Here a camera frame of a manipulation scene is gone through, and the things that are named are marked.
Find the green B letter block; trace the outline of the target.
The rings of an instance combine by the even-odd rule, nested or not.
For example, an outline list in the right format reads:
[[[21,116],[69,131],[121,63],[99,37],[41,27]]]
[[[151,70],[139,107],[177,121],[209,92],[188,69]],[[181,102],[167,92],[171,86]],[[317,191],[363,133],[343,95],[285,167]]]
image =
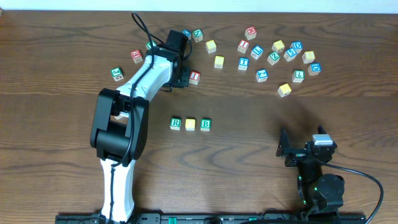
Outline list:
[[[200,122],[200,130],[201,131],[210,131],[211,129],[211,120],[210,119],[202,119]]]

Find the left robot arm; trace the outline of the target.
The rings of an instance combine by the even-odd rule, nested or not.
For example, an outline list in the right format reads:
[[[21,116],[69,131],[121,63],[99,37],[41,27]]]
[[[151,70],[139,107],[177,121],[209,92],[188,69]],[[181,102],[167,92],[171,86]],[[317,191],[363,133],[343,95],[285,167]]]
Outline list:
[[[100,223],[127,223],[134,211],[133,173],[147,140],[149,104],[164,86],[171,90],[189,85],[189,38],[171,30],[163,44],[146,52],[144,64],[124,85],[100,91],[91,129],[104,173],[104,205]]]

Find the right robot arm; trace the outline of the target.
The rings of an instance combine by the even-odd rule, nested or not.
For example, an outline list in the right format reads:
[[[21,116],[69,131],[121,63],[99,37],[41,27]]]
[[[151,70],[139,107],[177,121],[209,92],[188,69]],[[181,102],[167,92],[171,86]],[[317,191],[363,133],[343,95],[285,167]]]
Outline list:
[[[305,204],[298,213],[301,220],[309,220],[316,214],[335,213],[343,206],[344,178],[322,171],[322,167],[332,160],[336,148],[336,143],[321,126],[301,149],[292,148],[286,130],[280,130],[276,156],[285,158],[286,167],[298,169],[298,193]]]

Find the green R letter block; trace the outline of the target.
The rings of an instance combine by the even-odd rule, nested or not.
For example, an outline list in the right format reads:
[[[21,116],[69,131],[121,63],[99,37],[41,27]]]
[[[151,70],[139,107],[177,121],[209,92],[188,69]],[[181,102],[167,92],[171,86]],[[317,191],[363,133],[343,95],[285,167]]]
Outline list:
[[[170,129],[179,131],[181,128],[181,122],[180,118],[172,118],[170,120]]]

